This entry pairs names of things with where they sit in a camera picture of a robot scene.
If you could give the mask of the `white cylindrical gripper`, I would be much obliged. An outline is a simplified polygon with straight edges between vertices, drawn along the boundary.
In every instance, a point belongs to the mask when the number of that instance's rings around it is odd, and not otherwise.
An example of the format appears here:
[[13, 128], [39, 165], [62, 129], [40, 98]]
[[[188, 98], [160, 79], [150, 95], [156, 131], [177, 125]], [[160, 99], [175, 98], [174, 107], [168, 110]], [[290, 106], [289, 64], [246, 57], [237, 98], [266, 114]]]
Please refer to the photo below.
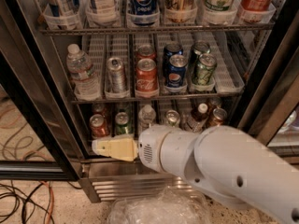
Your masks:
[[107, 137], [92, 141], [95, 154], [120, 161], [133, 161], [137, 155], [141, 162], [151, 170], [163, 173], [160, 152], [164, 139], [173, 131], [172, 127], [153, 125], [138, 137], [138, 151], [132, 137]]

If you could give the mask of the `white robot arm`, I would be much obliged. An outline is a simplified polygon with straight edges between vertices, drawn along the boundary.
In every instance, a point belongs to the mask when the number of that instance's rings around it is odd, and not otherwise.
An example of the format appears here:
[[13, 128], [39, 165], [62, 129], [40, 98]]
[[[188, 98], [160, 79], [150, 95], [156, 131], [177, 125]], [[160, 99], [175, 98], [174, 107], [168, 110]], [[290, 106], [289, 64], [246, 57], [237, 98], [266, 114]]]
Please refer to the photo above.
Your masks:
[[93, 152], [121, 161], [139, 158], [231, 208], [255, 207], [281, 224], [298, 224], [299, 172], [250, 135], [229, 126], [202, 133], [153, 125], [93, 140]]

